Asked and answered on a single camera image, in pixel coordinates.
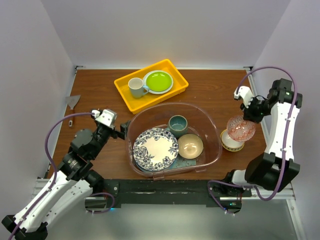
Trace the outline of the red patterned bowl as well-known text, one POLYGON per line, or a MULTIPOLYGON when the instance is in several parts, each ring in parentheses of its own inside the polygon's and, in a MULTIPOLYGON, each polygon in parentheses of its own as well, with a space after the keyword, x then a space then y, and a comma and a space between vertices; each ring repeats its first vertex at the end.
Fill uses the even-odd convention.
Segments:
POLYGON ((250 140, 256 132, 256 124, 249 120, 244 120, 242 115, 231 117, 226 125, 227 134, 237 142, 250 140))

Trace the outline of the dark blue patterned plate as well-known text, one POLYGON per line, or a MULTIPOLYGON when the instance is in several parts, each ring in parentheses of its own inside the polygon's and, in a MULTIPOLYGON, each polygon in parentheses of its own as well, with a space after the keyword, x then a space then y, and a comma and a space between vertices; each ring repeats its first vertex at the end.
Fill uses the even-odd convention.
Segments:
POLYGON ((179 154, 178 140, 165 128, 151 128, 136 138, 132 151, 135 162, 173 161, 179 154))

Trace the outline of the teal glazed ceramic mug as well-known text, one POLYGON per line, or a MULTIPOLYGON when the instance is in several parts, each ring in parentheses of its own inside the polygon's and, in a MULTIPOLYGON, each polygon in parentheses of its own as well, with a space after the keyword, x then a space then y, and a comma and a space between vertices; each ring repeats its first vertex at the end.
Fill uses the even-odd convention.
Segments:
POLYGON ((174 115, 169 119, 166 129, 178 139, 187 134, 188 121, 182 115, 174 115))

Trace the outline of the dark green lettered plate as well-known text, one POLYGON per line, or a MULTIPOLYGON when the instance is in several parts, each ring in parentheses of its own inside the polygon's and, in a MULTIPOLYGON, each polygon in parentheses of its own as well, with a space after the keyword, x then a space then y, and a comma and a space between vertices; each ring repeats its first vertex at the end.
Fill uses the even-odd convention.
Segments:
POLYGON ((136 162, 136 165, 139 169, 145 172, 159 172, 159 171, 170 169, 175 162, 176 162, 175 160, 163 159, 161 161, 150 161, 150 162, 138 161, 136 162))

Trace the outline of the mint divided rectangular plate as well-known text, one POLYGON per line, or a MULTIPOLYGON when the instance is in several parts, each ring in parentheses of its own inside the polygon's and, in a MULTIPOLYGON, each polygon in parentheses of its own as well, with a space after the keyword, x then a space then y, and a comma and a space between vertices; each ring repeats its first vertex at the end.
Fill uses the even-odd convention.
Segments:
POLYGON ((177 157, 171 166, 171 169, 180 169, 185 167, 193 167, 197 164, 195 159, 185 159, 183 157, 177 157))

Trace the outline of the beige bowl with black rim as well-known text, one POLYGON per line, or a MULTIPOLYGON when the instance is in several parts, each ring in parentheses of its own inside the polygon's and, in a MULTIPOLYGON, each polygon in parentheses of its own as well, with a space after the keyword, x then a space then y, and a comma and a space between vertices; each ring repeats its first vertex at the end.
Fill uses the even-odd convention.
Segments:
POLYGON ((204 150, 204 143, 196 134, 187 133, 181 136, 177 142, 179 155, 188 160, 198 158, 204 150))

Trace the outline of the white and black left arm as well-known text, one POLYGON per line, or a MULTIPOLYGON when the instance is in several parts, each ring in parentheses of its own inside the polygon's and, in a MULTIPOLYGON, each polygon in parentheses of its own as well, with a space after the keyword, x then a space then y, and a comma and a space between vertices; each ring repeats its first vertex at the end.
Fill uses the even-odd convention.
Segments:
POLYGON ((52 177, 27 206, 1 221, 10 232, 9 239, 44 240, 49 226, 71 205, 86 197, 104 194, 105 180, 92 169, 92 161, 109 138, 125 140, 130 122, 122 123, 117 130, 117 114, 110 109, 93 110, 88 116, 94 120, 96 129, 77 131, 59 165, 48 154, 53 168, 52 177))

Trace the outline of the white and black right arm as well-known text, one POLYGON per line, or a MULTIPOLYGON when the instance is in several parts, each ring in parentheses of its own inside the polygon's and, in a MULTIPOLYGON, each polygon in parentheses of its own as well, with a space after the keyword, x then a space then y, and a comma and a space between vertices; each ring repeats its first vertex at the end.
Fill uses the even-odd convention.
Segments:
POLYGON ((298 175, 300 165, 294 162, 293 136, 303 96, 292 90, 292 84, 284 78, 275 80, 262 99, 247 86, 234 91, 234 99, 242 100, 243 114, 230 118, 220 135, 226 150, 240 151, 264 117, 271 116, 271 127, 264 152, 251 160, 246 169, 227 173, 222 185, 227 196, 235 196, 241 186, 258 186, 278 193, 298 175))

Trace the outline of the clear plastic bin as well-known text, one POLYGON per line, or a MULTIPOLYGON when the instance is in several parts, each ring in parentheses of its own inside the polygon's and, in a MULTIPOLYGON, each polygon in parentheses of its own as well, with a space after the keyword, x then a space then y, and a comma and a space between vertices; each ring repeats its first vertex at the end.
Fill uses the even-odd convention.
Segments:
POLYGON ((205 171, 220 158, 222 143, 213 119, 205 110, 192 103, 168 102, 149 107, 133 117, 125 138, 125 151, 132 170, 140 176, 158 180, 185 172, 205 171), (192 160, 194 165, 179 168, 168 167, 156 172, 139 168, 133 155, 135 140, 142 132, 151 128, 168 129, 169 120, 175 115, 185 117, 188 122, 187 132, 201 138, 204 146, 201 155, 192 160))

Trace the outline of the grey triangular scraper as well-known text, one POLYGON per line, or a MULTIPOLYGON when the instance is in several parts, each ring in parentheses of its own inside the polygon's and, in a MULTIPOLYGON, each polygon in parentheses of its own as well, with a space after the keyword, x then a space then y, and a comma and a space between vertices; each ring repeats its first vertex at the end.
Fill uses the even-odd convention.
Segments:
POLYGON ((77 105, 77 103, 79 102, 80 97, 81 97, 80 95, 73 95, 73 96, 66 96, 65 97, 66 104, 70 109, 70 115, 73 115, 75 113, 74 108, 77 105))

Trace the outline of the yellow plastic tray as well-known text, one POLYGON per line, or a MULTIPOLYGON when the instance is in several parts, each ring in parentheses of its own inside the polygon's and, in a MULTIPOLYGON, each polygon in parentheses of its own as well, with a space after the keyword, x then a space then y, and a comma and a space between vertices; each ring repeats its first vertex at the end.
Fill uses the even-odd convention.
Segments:
POLYGON ((169 59, 164 59, 116 79, 114 81, 114 85, 117 88, 128 109, 133 114, 137 114, 148 107, 152 107, 156 104, 159 104, 165 100, 168 100, 169 98, 172 98, 184 92, 186 88, 189 86, 189 83, 169 59), (173 77, 172 88, 168 92, 163 94, 153 94, 149 92, 141 98, 134 98, 128 86, 129 80, 134 77, 143 78, 151 71, 160 70, 167 72, 173 77))

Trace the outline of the yellow patterned bowl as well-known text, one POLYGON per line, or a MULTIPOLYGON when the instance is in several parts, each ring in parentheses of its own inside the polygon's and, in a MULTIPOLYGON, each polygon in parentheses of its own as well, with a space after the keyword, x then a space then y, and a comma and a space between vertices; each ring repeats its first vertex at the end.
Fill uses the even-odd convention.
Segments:
POLYGON ((222 146, 230 152, 238 152, 243 149, 245 143, 232 139, 227 130, 223 130, 220 134, 222 146))

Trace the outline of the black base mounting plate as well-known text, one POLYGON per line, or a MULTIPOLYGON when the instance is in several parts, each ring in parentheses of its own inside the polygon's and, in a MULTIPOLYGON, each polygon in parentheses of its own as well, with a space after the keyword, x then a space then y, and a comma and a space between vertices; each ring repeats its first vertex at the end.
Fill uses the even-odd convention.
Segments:
POLYGON ((233 188, 210 180, 105 179, 93 192, 115 198, 114 208, 125 204, 222 206, 238 213, 251 190, 233 188))

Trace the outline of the green plate white rim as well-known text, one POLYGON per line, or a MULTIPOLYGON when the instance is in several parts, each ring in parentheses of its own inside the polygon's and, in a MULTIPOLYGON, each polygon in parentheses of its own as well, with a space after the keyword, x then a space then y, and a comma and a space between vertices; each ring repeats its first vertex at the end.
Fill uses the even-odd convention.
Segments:
POLYGON ((161 95, 167 93, 173 87, 173 77, 166 71, 153 70, 143 77, 144 84, 149 88, 149 93, 161 95))

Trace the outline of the aluminium table frame rail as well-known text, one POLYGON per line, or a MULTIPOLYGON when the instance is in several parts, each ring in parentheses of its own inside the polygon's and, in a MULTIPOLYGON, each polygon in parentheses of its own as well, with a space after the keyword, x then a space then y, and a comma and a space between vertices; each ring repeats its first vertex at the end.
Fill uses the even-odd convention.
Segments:
MULTIPOLYGON (((257 84, 256 84, 256 80, 254 79, 254 76, 252 74, 250 74, 248 77, 249 80, 249 84, 251 87, 251 90, 253 92, 254 95, 257 95, 259 93, 259 91, 257 90, 257 84)), ((270 130, 268 129, 266 120, 262 120, 261 122, 261 127, 262 127, 262 132, 263 132, 263 136, 265 139, 265 142, 268 143, 268 141, 270 140, 270 130)), ((289 217, 288 219, 291 220, 293 228, 294 228, 294 236, 296 236, 297 240, 306 240, 306 234, 303 228, 303 224, 302 224, 302 220, 300 218, 299 215, 299 211, 298 211, 298 207, 296 204, 296 195, 293 189, 293 185, 290 182, 288 187, 285 188, 285 190, 283 190, 280 193, 277 193, 277 195, 273 198, 274 201, 278 200, 285 200, 286 201, 286 206, 288 208, 288 213, 289 213, 289 217), (285 195, 284 191, 285 190, 289 190, 289 193, 292 195, 285 195)))

